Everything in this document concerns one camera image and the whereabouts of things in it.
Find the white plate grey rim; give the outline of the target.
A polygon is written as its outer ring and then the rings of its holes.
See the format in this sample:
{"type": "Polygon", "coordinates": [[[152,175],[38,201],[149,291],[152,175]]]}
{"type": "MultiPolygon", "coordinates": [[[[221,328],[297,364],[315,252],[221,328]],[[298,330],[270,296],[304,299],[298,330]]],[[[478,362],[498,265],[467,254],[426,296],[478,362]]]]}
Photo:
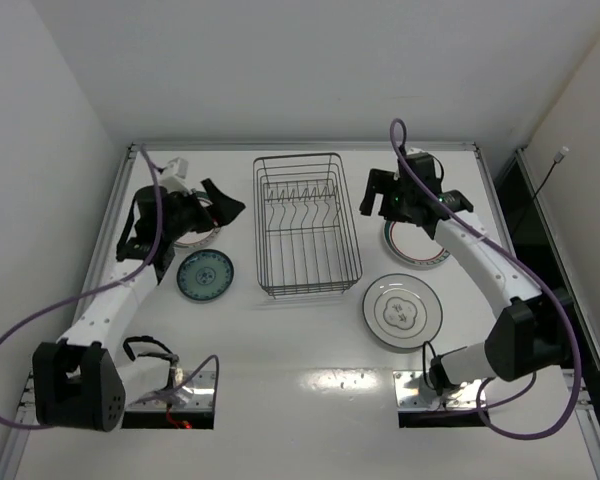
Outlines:
{"type": "Polygon", "coordinates": [[[379,341],[399,350],[418,349],[432,341],[443,324],[436,292],[419,278],[402,273],[381,276],[368,286],[362,314],[379,341]]]}

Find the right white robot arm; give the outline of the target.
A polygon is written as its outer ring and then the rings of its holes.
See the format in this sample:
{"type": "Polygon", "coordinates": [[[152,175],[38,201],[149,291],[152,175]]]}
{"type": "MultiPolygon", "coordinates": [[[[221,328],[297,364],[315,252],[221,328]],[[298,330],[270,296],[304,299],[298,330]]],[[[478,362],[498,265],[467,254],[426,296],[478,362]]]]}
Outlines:
{"type": "Polygon", "coordinates": [[[567,314],[570,299],[486,237],[472,204],[457,190],[427,192],[406,171],[373,169],[360,212],[368,216],[380,197],[380,215],[423,229],[446,249],[480,289],[495,323],[481,342],[435,356],[426,372],[431,390],[443,394],[464,382],[517,380],[566,360],[579,362],[567,314]]]}

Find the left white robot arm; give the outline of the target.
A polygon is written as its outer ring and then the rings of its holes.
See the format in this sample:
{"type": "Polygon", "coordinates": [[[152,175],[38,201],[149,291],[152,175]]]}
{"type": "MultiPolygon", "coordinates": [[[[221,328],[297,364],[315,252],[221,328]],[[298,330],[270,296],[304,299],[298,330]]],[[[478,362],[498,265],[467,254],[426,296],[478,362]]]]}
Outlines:
{"type": "Polygon", "coordinates": [[[245,205],[205,179],[209,204],[186,189],[146,186],[136,191],[116,245],[108,284],[57,341],[43,342],[32,358],[36,420],[41,427],[110,432],[127,406],[174,395],[171,352],[134,354],[118,367],[116,351],[144,300],[163,280],[174,244],[189,232],[206,233],[232,223],[245,205]]]}

